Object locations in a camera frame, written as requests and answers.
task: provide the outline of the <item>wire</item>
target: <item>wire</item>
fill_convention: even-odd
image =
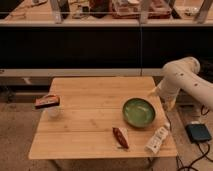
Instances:
[[[198,146],[200,152],[201,152],[202,154],[204,154],[204,151],[201,149],[200,144],[197,144],[197,146]],[[207,155],[205,156],[205,158],[206,158],[208,161],[210,161],[210,162],[213,163],[213,159],[211,159],[211,158],[208,157]]]
[[[185,171],[185,169],[187,169],[187,171],[190,171],[190,170],[198,171],[196,168],[193,167],[193,165],[194,165],[196,162],[198,162],[199,160],[205,158],[205,157],[208,155],[208,153],[209,153],[209,151],[210,151],[210,145],[209,145],[209,144],[207,144],[207,145],[208,145],[208,149],[207,149],[207,151],[206,151],[205,153],[202,154],[202,156],[200,156],[200,157],[198,157],[197,159],[193,160],[193,161],[191,162],[190,165],[188,165],[188,166],[182,166],[181,168],[178,168],[177,171],[181,171],[181,170],[184,170],[184,171]]]
[[[13,17],[23,17],[23,18],[26,18],[27,9],[30,9],[30,8],[33,8],[33,7],[36,7],[36,6],[40,6],[40,5],[43,5],[43,4],[46,4],[46,3],[47,3],[47,0],[45,0],[43,2],[39,2],[37,4],[20,6],[20,7],[16,8],[13,12],[17,13],[21,9],[24,10],[23,12],[19,12],[19,14],[13,14],[13,13],[11,13],[11,14],[9,14],[9,16],[11,18],[13,18]]]
[[[209,111],[210,111],[209,109],[207,109],[207,111],[204,112],[204,109],[205,109],[205,106],[202,105],[202,107],[200,109],[200,114],[203,115],[203,116],[207,115],[209,113]]]

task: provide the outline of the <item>cable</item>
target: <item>cable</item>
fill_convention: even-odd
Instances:
[[[203,115],[203,116],[207,115],[209,113],[209,111],[210,111],[209,109],[207,109],[207,111],[204,112],[204,109],[205,109],[205,106],[202,105],[202,107],[200,109],[200,114]]]
[[[193,160],[193,161],[191,162],[190,165],[188,165],[188,166],[182,166],[182,167],[179,168],[177,171],[181,171],[181,170],[184,170],[184,171],[185,171],[185,169],[187,169],[187,171],[190,171],[190,170],[198,171],[196,168],[193,167],[193,165],[194,165],[196,162],[198,162],[199,160],[205,158],[205,157],[208,155],[208,153],[209,153],[209,151],[210,151],[210,145],[209,145],[209,144],[207,144],[207,145],[208,145],[208,149],[207,149],[207,151],[206,151],[205,153],[202,154],[202,156],[200,156],[200,157],[198,157],[197,159]]]
[[[197,144],[197,146],[198,146],[200,152],[201,152],[202,154],[204,154],[204,151],[201,149],[200,144]],[[210,162],[213,163],[213,159],[211,159],[211,158],[208,157],[207,155],[205,156],[205,158],[206,158],[208,161],[210,161]]]

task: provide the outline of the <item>item on shelf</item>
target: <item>item on shelf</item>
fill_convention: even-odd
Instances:
[[[89,16],[89,7],[78,5],[76,12],[73,14],[72,18],[82,19]]]
[[[89,0],[90,15],[102,18],[109,12],[109,0]]]
[[[185,9],[184,14],[187,16],[195,16],[198,13],[199,9],[197,7],[188,7]]]
[[[64,19],[67,18],[70,13],[70,7],[69,7],[68,0],[60,0],[59,8],[60,8],[62,17]]]
[[[137,0],[112,0],[110,11],[114,18],[139,18],[141,13],[140,1]],[[148,18],[170,18],[171,8],[164,0],[152,0]]]

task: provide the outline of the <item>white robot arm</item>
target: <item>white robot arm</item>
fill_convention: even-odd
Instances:
[[[157,85],[157,93],[171,108],[180,89],[213,110],[213,84],[197,76],[200,64],[193,57],[168,62],[163,67],[164,78]]]

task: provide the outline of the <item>table leg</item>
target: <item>table leg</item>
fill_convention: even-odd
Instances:
[[[152,167],[155,164],[155,162],[156,162],[157,159],[158,159],[157,157],[153,157],[153,158],[148,157],[149,164],[145,167],[145,169],[147,169],[147,170],[149,170],[149,169],[153,170]]]
[[[58,165],[58,163],[55,160],[48,160],[55,168],[57,171],[62,171],[62,168]]]

